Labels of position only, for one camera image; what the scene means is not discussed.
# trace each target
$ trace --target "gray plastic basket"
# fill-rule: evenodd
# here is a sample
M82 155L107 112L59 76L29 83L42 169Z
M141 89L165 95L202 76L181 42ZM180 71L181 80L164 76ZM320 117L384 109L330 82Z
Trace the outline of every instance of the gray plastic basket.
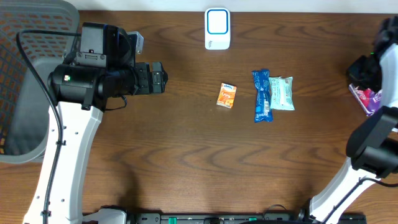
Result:
M39 161L47 143L49 103L18 52L17 32L76 32L78 25L78 11L65 1L0 1L0 162ZM75 45L75 38L24 34L21 43L47 83L49 73Z

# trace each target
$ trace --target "green connector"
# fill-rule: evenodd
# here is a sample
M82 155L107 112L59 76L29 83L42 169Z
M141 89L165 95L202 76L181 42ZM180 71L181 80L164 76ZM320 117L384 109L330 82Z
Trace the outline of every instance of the green connector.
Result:
M177 218L169 218L169 224L177 224Z

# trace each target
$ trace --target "orange packet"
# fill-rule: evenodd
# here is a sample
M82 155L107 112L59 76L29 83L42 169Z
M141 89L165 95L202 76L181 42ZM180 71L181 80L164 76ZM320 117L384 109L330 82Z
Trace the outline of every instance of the orange packet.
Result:
M236 86L222 83L220 94L218 95L217 105L232 108L236 94Z

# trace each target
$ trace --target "blue snack wrapper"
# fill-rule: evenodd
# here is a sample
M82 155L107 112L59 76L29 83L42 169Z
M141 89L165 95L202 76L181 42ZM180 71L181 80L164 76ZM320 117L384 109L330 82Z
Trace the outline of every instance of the blue snack wrapper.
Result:
M267 121L271 122L274 120L271 111L271 97L269 94L269 70L263 69L261 71L251 72L254 79L254 87L257 90L257 101L256 101L256 115L254 116L254 122Z

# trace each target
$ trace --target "wooden table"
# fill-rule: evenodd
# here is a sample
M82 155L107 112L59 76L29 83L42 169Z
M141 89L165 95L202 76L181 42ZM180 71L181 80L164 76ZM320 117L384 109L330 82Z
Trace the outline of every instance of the wooden table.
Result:
M164 213L298 210L345 160L351 132L365 119L345 70L370 53L388 15L232 13L228 50L204 47L202 12L80 12L81 21L138 30L138 62L161 61L162 95L130 96L107 112L91 149L84 212L117 204ZM251 71L294 77L295 111L254 123ZM238 87L234 108L216 106L220 83ZM121 104L110 99L108 106ZM0 223L22 223L40 164L0 164ZM391 175L386 182L398 182ZM350 212L397 223L398 190L373 186Z

